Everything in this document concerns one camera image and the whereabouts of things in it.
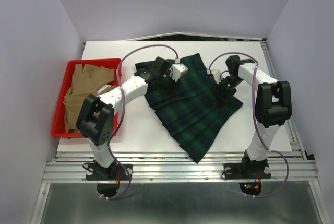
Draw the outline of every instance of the white platform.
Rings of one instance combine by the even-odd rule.
[[[87,42],[82,59],[123,58],[130,51],[144,45],[167,44],[176,49],[180,57],[200,53],[205,66],[218,55],[225,52],[247,53],[259,61],[259,68],[265,73],[268,67],[260,42],[230,42],[230,41],[109,41]],[[150,48],[130,56],[123,63],[122,81],[127,80],[135,72],[135,63],[154,60],[155,57],[174,58],[174,53],[167,48]],[[226,70],[226,58],[215,62],[212,68]],[[224,124],[216,137],[210,152],[243,152],[251,143],[254,126],[252,121],[251,87],[242,82],[237,87],[235,96],[244,105]],[[271,149],[291,151],[290,133],[287,127],[282,127],[275,136]],[[178,143],[168,134],[167,130],[148,106],[144,97],[138,98],[127,105],[125,118],[120,131],[112,139],[112,150],[117,152],[184,152]],[[84,138],[61,139],[58,151],[89,151],[89,145]]]

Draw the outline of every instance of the tan fabric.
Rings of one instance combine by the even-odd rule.
[[[87,95],[97,95],[98,90],[114,81],[114,69],[103,66],[97,67],[85,64],[76,64],[72,75],[72,86],[64,96],[65,130],[67,133],[78,133],[75,124],[78,119],[83,101]],[[100,94],[109,92],[113,87],[106,87]]]

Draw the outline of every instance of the red plastic bin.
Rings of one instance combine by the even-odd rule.
[[[54,115],[52,132],[51,132],[52,136],[69,138],[69,139],[82,137],[80,133],[67,133],[65,130],[65,123],[64,123],[64,116],[65,116],[65,107],[63,104],[64,95],[67,93],[67,91],[72,85],[72,75],[74,72],[75,65],[82,64],[84,66],[85,64],[91,64],[94,66],[104,66],[105,68],[115,69],[115,81],[111,82],[111,85],[118,86],[119,84],[116,80],[116,69],[120,62],[121,62],[120,58],[105,58],[101,60],[74,60],[74,61],[69,61],[67,63],[61,92],[59,94],[57,109]],[[116,114],[114,117],[114,130],[117,128],[117,125],[118,125],[118,122],[117,122],[117,114]]]

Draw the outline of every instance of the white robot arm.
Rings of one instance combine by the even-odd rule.
[[[98,166],[109,168],[114,162],[108,145],[114,130],[114,115],[122,108],[123,101],[128,104],[145,95],[148,90],[163,89],[172,94],[180,85],[180,77],[186,74],[187,70],[183,64],[170,64],[157,57],[149,67],[135,72],[123,83],[124,99],[120,87],[98,97],[89,95],[85,98],[76,126],[88,140]]]
[[[263,179],[271,177],[268,169],[268,150],[276,132],[291,117],[291,89],[287,81],[278,81],[261,70],[257,70],[254,84],[253,74],[256,64],[251,59],[241,60],[238,55],[226,60],[229,76],[221,79],[219,70],[210,74],[216,85],[212,88],[218,97],[227,102],[236,93],[236,87],[244,80],[257,91],[253,104],[258,132],[254,133],[250,146],[246,149],[241,163],[224,164],[230,171],[226,179],[254,179],[262,174]]]

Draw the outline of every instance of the tartan fabric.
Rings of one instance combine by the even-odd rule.
[[[145,97],[170,135],[198,163],[242,102],[232,97],[228,104],[218,107],[211,90],[214,79],[207,76],[200,55],[184,57],[180,62],[188,67],[188,74],[181,77],[182,85],[176,94],[168,98],[165,92],[156,90],[147,92]],[[136,68],[139,70],[149,64],[137,63]]]

